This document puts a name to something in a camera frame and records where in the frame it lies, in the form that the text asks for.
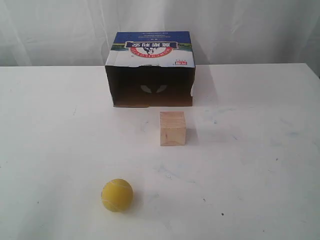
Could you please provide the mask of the yellow tennis ball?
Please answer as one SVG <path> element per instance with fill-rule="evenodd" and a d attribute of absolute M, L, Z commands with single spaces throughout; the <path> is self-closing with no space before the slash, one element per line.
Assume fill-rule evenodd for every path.
<path fill-rule="evenodd" d="M 126 180 L 120 178 L 107 182 L 101 192 L 103 206 L 115 213 L 122 213 L 128 210 L 133 198 L 133 188 Z"/>

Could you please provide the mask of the white backdrop curtain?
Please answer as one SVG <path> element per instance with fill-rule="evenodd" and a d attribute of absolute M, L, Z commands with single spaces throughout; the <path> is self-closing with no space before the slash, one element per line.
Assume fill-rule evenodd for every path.
<path fill-rule="evenodd" d="M 103 65 L 142 31 L 189 31 L 197 64 L 320 62 L 317 0 L 3 0 L 0 63 Z"/>

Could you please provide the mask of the wooden cube block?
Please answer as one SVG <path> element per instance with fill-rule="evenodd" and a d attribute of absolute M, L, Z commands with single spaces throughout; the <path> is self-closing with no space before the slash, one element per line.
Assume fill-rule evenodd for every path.
<path fill-rule="evenodd" d="M 187 126 L 183 111 L 160 112 L 160 145 L 184 146 Z"/>

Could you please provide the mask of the printed cardboard box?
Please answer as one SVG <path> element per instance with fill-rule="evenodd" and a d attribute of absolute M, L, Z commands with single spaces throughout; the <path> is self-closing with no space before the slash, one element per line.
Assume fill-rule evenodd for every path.
<path fill-rule="evenodd" d="M 118 32 L 105 62 L 114 107 L 190 107 L 196 65 L 189 31 Z"/>

